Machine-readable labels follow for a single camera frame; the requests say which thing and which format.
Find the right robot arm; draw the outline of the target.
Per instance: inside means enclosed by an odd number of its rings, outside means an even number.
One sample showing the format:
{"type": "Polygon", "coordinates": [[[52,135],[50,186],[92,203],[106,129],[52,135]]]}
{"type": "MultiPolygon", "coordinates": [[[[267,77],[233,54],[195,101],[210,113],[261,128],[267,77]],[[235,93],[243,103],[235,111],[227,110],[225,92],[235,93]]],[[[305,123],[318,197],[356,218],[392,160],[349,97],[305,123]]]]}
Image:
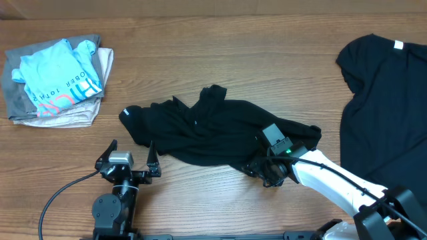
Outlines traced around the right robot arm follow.
{"type": "Polygon", "coordinates": [[[242,168],[264,187],[279,187],[286,178],[325,196],[352,217],[334,223],[318,239],[425,239],[426,216],[411,191],[387,189],[363,180],[303,142],[281,140],[262,146],[262,154],[242,168]]]}

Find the black t-shirt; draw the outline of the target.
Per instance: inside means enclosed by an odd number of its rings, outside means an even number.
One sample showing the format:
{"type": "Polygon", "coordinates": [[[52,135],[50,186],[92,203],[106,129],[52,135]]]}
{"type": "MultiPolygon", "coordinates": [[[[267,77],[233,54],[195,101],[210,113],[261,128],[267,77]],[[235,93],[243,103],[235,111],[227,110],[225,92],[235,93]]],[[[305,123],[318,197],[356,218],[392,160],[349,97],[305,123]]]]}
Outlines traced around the black t-shirt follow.
{"type": "Polygon", "coordinates": [[[160,155],[191,165],[230,165],[239,171],[262,160],[256,135],[271,124],[292,143],[302,141],[310,149],[321,139],[319,127],[276,117],[249,101],[227,100],[226,92],[219,85],[206,87],[193,107],[176,97],[150,107],[131,105],[119,120],[138,145],[153,143],[160,155]]]}

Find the grey folded shirt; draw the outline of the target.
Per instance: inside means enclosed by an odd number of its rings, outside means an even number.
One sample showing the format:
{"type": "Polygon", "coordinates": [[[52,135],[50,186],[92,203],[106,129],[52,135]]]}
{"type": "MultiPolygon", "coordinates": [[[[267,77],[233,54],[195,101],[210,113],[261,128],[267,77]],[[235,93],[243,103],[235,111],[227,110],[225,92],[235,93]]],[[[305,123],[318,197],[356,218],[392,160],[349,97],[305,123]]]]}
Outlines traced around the grey folded shirt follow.
{"type": "MultiPolygon", "coordinates": [[[[95,44],[95,53],[91,57],[91,62],[95,72],[97,73],[99,80],[102,84],[105,83],[105,79],[101,72],[101,62],[97,54],[98,48],[101,43],[101,36],[98,34],[81,35],[68,37],[72,49],[75,49],[82,41],[88,40],[95,44]]],[[[12,80],[12,70],[19,67],[21,57],[24,55],[32,55],[37,51],[46,49],[56,44],[60,39],[49,40],[41,43],[34,43],[24,47],[6,50],[5,52],[5,64],[3,68],[3,74],[1,77],[1,88],[3,90],[3,96],[5,98],[7,117],[10,120],[21,120],[34,118],[33,114],[36,111],[36,107],[30,101],[24,91],[24,85],[16,83],[12,80]]]]}

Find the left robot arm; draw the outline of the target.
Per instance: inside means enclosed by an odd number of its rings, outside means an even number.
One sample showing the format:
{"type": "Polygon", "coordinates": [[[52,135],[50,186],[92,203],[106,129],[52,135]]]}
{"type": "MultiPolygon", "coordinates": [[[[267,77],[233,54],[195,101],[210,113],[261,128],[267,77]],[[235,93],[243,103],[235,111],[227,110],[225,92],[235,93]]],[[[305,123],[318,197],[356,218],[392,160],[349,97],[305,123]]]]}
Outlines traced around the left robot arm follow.
{"type": "Polygon", "coordinates": [[[152,184],[154,177],[161,177],[161,167],[155,144],[150,143],[145,171],[133,169],[133,156],[129,151],[119,151],[117,140],[95,162],[95,169],[102,178],[113,184],[112,192],[98,197],[92,207],[95,219],[94,239],[143,239],[133,227],[133,218],[140,185],[152,184]]]}

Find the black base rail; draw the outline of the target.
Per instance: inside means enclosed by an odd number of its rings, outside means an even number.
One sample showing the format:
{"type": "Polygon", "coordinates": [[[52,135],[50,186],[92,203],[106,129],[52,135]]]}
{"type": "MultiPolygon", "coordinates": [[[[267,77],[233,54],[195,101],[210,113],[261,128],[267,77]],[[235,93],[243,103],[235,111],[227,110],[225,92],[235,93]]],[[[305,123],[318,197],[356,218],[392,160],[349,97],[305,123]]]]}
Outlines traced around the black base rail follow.
{"type": "Polygon", "coordinates": [[[141,235],[135,237],[86,237],[82,240],[321,240],[321,239],[358,239],[357,233],[344,231],[321,233],[319,231],[286,231],[281,234],[248,234],[248,235],[141,235]]]}

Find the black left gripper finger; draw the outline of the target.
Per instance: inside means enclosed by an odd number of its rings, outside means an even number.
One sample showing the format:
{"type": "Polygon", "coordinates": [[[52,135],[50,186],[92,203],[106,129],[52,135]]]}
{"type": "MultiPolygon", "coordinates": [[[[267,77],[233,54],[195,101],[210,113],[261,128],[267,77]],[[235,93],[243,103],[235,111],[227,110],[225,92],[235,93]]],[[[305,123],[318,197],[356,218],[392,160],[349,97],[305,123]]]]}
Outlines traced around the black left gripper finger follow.
{"type": "Polygon", "coordinates": [[[147,166],[149,168],[158,168],[159,160],[157,158],[157,151],[155,149],[155,143],[152,141],[149,146],[149,153],[147,157],[147,166]]]}
{"type": "Polygon", "coordinates": [[[109,147],[101,154],[101,156],[98,158],[98,160],[96,161],[96,163],[103,163],[103,162],[107,162],[109,159],[109,156],[111,155],[111,153],[113,151],[117,150],[117,140],[114,139],[109,147]]]}

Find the dark navy t-shirt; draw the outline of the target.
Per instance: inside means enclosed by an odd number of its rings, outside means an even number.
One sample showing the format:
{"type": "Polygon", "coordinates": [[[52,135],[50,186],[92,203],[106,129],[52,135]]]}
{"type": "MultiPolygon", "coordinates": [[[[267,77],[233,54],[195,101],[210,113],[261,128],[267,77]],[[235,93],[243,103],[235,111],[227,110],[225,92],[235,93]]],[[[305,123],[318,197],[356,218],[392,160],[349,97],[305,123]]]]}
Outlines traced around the dark navy t-shirt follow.
{"type": "Polygon", "coordinates": [[[340,161],[426,206],[426,46],[374,34],[347,44],[336,63],[353,97],[340,123],[340,161]]]}

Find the light blue printed t-shirt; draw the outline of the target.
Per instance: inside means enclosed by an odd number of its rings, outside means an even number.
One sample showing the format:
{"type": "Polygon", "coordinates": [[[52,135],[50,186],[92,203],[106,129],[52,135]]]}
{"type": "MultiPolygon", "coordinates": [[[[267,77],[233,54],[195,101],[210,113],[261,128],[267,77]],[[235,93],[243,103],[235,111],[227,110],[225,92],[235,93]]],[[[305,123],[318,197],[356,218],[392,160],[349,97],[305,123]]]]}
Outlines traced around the light blue printed t-shirt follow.
{"type": "Polygon", "coordinates": [[[62,39],[46,49],[21,57],[11,78],[24,84],[37,117],[52,117],[103,91],[92,64],[97,47],[84,40],[76,48],[62,39]]]}

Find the beige folded shirt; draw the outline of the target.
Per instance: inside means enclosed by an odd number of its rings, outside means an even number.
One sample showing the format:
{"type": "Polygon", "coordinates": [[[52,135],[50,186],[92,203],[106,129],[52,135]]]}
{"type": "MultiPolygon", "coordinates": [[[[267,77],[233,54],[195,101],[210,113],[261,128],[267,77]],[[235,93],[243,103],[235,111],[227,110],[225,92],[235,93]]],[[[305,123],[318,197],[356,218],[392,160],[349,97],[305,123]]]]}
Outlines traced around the beige folded shirt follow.
{"type": "MultiPolygon", "coordinates": [[[[99,48],[98,56],[101,63],[101,72],[106,85],[114,60],[114,51],[109,48],[99,48]]],[[[16,120],[13,123],[16,125],[27,125],[32,127],[46,128],[78,128],[90,127],[99,113],[101,98],[86,100],[78,103],[70,109],[60,112],[54,117],[43,117],[16,120]]]]}

